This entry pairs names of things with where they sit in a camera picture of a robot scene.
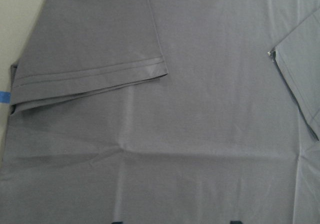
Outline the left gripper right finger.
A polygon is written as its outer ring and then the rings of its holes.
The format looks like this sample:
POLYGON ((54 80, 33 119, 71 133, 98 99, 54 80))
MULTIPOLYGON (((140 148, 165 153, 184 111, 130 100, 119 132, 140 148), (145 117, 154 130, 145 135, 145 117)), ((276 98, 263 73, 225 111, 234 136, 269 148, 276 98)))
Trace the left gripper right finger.
POLYGON ((241 220, 230 220, 229 224, 242 224, 241 220))

